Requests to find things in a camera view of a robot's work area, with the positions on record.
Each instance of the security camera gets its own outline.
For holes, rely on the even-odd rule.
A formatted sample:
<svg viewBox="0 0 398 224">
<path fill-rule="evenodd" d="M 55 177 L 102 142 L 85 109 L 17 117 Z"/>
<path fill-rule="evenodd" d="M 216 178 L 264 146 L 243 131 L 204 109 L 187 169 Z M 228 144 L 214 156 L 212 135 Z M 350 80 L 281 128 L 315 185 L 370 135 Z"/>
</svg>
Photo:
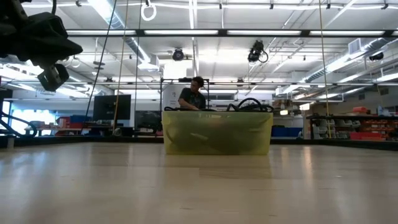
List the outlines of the security camera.
<svg viewBox="0 0 398 224">
<path fill-rule="evenodd" d="M 182 61 L 184 59 L 184 53 L 182 52 L 182 49 L 177 48 L 174 50 L 173 53 L 173 60 L 179 62 Z"/>
</svg>

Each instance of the man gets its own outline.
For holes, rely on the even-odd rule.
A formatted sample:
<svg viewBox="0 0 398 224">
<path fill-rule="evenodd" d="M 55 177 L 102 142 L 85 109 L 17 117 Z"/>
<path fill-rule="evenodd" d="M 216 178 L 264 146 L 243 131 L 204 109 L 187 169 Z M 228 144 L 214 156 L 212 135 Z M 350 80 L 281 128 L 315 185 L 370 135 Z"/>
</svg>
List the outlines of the man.
<svg viewBox="0 0 398 224">
<path fill-rule="evenodd" d="M 184 88 L 181 91 L 180 98 L 178 99 L 180 107 L 192 110 L 205 109 L 206 98 L 199 92 L 203 84 L 202 77 L 192 78 L 191 88 Z"/>
</svg>

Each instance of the yellow plastic bin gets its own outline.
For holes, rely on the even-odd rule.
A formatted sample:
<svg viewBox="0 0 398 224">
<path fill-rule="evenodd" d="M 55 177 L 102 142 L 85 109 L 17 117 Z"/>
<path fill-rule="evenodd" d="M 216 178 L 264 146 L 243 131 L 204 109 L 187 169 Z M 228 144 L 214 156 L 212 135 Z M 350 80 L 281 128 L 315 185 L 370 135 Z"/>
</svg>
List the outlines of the yellow plastic bin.
<svg viewBox="0 0 398 224">
<path fill-rule="evenodd" d="M 167 154 L 266 155 L 272 113 L 164 111 Z"/>
</svg>

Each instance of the dark hair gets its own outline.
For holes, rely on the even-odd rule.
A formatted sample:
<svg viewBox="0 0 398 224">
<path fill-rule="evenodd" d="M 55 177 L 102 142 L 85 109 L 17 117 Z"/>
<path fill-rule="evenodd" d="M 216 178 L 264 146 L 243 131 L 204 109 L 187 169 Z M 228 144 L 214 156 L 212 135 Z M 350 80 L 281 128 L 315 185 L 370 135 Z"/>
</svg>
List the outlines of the dark hair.
<svg viewBox="0 0 398 224">
<path fill-rule="evenodd" d="M 203 81 L 202 77 L 194 77 L 192 78 L 192 81 L 195 81 L 199 84 L 199 87 L 203 87 L 205 84 L 205 81 Z"/>
</svg>

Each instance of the gray shirt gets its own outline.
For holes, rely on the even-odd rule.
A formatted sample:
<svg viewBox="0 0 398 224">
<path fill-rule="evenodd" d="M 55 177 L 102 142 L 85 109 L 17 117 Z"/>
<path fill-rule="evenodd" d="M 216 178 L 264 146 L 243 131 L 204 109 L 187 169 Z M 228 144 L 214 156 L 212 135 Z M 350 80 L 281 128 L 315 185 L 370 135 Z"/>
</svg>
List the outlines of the gray shirt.
<svg viewBox="0 0 398 224">
<path fill-rule="evenodd" d="M 198 109 L 206 108 L 206 98 L 201 93 L 194 93 L 190 88 L 184 88 L 181 91 L 180 99 L 184 99 L 187 103 L 196 106 Z"/>
</svg>

